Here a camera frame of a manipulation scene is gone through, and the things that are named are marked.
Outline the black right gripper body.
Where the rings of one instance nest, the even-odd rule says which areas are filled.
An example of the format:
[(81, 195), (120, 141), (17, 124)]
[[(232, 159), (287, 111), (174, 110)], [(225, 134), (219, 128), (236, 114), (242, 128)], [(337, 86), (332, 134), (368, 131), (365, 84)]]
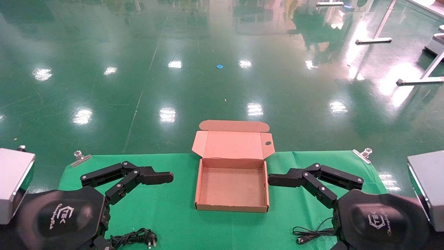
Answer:
[(339, 198), (333, 209), (333, 228), (349, 250), (420, 250), (431, 235), (417, 199), (360, 190)]

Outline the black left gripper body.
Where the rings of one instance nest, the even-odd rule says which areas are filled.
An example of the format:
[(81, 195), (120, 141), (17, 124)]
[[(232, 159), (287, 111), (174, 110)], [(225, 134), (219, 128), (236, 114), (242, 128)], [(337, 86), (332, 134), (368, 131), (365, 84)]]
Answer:
[(25, 198), (16, 212), (17, 250), (92, 250), (108, 229), (106, 198), (92, 187)]

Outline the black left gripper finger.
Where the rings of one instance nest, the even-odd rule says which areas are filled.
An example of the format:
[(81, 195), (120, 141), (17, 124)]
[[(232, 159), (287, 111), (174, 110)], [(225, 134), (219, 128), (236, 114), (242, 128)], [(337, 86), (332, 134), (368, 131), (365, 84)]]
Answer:
[(92, 250), (112, 250), (112, 244), (102, 235), (97, 236), (92, 242)]
[(160, 185), (173, 182), (173, 173), (155, 172), (151, 166), (139, 167), (129, 161), (124, 161), (84, 174), (80, 180), (83, 187), (93, 188), (117, 181), (105, 192), (106, 204), (115, 205), (139, 184)]

